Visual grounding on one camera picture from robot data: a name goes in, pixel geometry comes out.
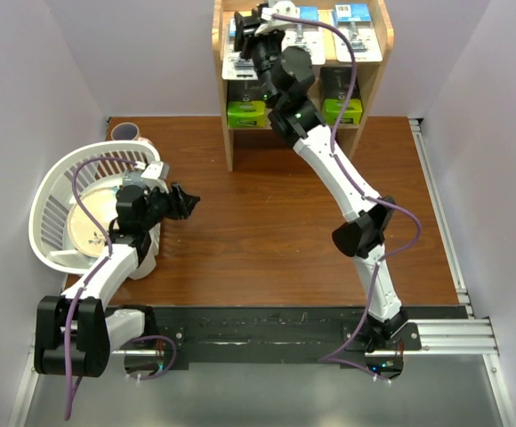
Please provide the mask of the blue razor blister pack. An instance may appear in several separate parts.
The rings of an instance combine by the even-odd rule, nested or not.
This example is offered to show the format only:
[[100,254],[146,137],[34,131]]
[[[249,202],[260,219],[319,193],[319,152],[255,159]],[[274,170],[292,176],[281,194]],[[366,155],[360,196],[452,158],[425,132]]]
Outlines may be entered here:
[[381,49],[367,4],[337,4],[333,25],[348,38],[356,62],[381,62]]
[[[297,6],[297,14],[301,20],[319,21],[319,11],[316,6]],[[326,63],[323,28],[315,25],[303,25],[295,23],[286,29],[282,49],[296,46],[310,55],[314,66],[322,66]]]

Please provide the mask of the black green razor box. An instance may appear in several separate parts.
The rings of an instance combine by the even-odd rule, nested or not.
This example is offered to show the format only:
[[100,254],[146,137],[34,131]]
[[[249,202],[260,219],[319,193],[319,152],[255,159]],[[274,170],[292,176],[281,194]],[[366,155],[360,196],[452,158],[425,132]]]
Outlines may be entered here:
[[[351,69],[322,67],[319,79],[322,113],[326,122],[329,125],[334,125],[351,87]],[[358,125],[362,114],[363,103],[360,97],[359,84],[358,81],[355,81],[349,104],[340,123],[342,125]]]
[[227,101],[227,120],[230,128],[266,126],[266,106],[258,81],[229,81]]

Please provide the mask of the white Gillette razor blister pack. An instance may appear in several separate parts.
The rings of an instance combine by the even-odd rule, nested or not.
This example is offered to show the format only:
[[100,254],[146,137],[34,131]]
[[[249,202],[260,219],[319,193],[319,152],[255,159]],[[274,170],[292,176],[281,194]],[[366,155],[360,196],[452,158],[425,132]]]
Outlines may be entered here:
[[256,81],[257,75],[254,63],[240,57],[239,52],[234,51],[236,25],[233,17],[225,29],[222,56],[222,79],[228,81]]

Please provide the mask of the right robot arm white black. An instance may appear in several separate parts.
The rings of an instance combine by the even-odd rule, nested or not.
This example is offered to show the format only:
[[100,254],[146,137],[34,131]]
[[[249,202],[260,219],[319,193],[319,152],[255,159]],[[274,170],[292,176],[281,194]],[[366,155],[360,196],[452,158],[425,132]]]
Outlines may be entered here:
[[385,254],[384,232],[396,205],[361,177],[335,142],[309,96],[316,81],[310,55],[297,46],[283,47],[286,27],[298,17],[289,1],[261,4],[248,16],[235,13],[234,50],[254,65],[271,128],[316,173],[341,210],[344,223],[332,239],[354,261],[367,293],[357,330],[375,347],[388,350],[407,323]]

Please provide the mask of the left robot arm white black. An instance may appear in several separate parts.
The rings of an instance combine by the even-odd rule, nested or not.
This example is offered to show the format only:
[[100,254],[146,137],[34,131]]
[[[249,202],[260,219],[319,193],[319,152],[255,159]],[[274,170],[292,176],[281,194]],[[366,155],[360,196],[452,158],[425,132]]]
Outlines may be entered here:
[[99,259],[59,296],[37,305],[34,368],[43,375],[100,376],[114,350],[128,342],[147,349],[157,340],[152,310],[123,308],[107,315],[116,290],[151,259],[151,230],[162,220],[186,220],[199,203],[179,184],[170,190],[128,184],[116,194],[117,216]]

